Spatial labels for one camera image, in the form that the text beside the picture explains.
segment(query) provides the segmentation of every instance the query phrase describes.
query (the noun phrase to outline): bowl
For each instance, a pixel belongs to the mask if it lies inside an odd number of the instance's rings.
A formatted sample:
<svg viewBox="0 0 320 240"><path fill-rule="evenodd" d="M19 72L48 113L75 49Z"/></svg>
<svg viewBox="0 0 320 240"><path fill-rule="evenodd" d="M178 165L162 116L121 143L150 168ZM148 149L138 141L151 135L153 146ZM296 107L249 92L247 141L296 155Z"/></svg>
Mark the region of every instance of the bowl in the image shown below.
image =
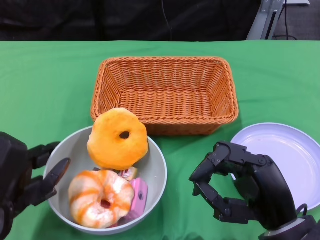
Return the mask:
<svg viewBox="0 0 320 240"><path fill-rule="evenodd" d="M90 159L87 142L92 126L75 132L63 140L52 152L45 170L46 176L62 159L70 158L71 163L61 181L56 186L57 194L48 200L52 210L70 226L82 232L93 235L113 235L125 232L142 222L160 201L167 184L167 165L165 158L157 144L148 137L149 151L134 167L138 169L138 176L148 185L148 195L142 216L134 220L121 219L118 226L112 228L95 229L77 224L70 214L68 188L73 178L84 170L98 168Z"/></svg>

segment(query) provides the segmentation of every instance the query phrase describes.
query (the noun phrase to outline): table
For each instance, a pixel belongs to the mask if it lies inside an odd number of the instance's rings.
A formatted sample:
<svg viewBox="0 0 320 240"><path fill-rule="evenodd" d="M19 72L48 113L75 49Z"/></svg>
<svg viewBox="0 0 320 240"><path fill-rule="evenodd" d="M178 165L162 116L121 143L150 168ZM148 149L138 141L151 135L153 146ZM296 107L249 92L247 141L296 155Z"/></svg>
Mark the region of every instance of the table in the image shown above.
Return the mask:
<svg viewBox="0 0 320 240"><path fill-rule="evenodd" d="M193 197L190 174L219 140L244 127L277 122L320 142L320 42L1 42L1 131L29 148L62 141L92 125L90 106L99 64L115 56L220 56L231 65L240 114L209 136L153 137L167 161L162 200L147 219L108 240L256 240L257 222L222 223L201 197ZM44 169L35 172L43 173ZM211 183L223 197L239 198L230 177ZM311 212L320 219L320 208ZM7 240L98 240L79 232L47 202L30 206L14 221Z"/></svg>
<svg viewBox="0 0 320 240"><path fill-rule="evenodd" d="M311 3L308 0L287 0L287 4L304 4L310 5Z"/></svg>

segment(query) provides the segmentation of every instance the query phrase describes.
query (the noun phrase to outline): bowl rim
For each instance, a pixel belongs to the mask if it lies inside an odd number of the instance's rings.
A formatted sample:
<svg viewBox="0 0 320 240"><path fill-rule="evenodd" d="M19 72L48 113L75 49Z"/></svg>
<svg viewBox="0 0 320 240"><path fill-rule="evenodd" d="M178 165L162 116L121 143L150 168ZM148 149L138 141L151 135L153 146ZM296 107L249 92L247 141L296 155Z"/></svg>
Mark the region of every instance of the bowl rim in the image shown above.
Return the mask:
<svg viewBox="0 0 320 240"><path fill-rule="evenodd" d="M43 172L43 178L46 177L47 175L47 171L48 171L48 165L49 165L49 162L51 161L53 155L56 153L56 151L58 150L58 148L63 145L67 140L69 140L70 138L72 138L74 135L77 135L83 131L86 131L88 129L92 129L93 126L88 126L88 127L85 127L85 128L82 128L76 132L74 132L73 134L69 135L68 137L66 137L62 142L60 142L60 144L53 150L52 154L50 155L49 159L48 159L48 162L47 164L45 165L45 169L44 169L44 172ZM151 211L158 205L158 203L160 202L164 192L165 192L165 189L166 189L166 185L167 185L167 180L168 180L168 168L167 168L167 163L166 163L166 160L165 160L165 157L161 151L161 149L159 148L159 146L155 143L155 141L153 141L149 136L148 137L148 141L150 141L151 143L154 144L154 146L156 147L156 149L159 151L160 155L161 155L161 158L162 158L162 161L164 163L164 185L161 189L161 193L160 193L160 197L158 197L158 199L155 201L155 203L151 206L151 208L144 212L140 217L136 218L135 220L133 221L130 221L124 225L121 225L121 226L116 226L116 227L112 227L112 228L90 228L90 227L85 227L85 226L81 226L79 224L76 224L68 219L66 219L54 206L53 206L53 203L52 203L52 199L50 198L48 200L49 202L49 205L51 207L51 209L55 212L56 215L58 215L63 221L65 221L67 224L71 225L72 227L74 228L77 228L79 230L82 230L82 231L85 231L85 232L96 232L96 233L106 233L106 232L111 232L111 231L120 231L122 229L126 229L127 227L129 226L135 226L136 224L138 224L142 219L144 219L146 216L148 216Z"/></svg>

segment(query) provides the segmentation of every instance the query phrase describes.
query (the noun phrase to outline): plush donut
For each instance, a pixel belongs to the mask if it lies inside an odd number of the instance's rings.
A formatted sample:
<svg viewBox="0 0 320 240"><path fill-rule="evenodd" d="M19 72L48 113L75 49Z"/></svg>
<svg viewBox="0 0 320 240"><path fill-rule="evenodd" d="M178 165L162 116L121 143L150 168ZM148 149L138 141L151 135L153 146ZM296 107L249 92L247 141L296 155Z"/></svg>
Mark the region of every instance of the plush donut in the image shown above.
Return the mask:
<svg viewBox="0 0 320 240"><path fill-rule="evenodd" d="M115 172L101 170L78 174L69 186L68 195L70 213L76 223L104 229L128 214L135 192L132 185Z"/></svg>
<svg viewBox="0 0 320 240"><path fill-rule="evenodd" d="M87 149L99 167L127 170L148 152L147 129L132 112L113 108L96 119Z"/></svg>

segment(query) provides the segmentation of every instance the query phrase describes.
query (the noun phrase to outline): black curtain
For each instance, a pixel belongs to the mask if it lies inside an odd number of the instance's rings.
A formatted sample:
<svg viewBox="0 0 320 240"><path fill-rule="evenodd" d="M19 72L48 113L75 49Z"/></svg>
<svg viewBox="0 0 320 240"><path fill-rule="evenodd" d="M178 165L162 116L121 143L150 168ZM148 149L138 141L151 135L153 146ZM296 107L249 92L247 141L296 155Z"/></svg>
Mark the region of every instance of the black curtain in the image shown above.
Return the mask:
<svg viewBox="0 0 320 240"><path fill-rule="evenodd" d="M247 38L260 4L261 0L1 0L0 40L240 41Z"/></svg>

